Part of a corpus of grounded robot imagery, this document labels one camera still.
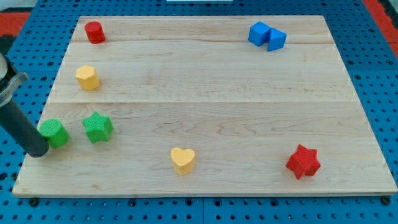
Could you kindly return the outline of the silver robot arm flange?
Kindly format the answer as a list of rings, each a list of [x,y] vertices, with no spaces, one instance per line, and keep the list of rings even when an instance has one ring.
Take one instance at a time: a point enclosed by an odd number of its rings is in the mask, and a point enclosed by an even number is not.
[[[18,72],[11,61],[1,54],[1,107],[10,102],[14,92],[28,79],[26,72]]]

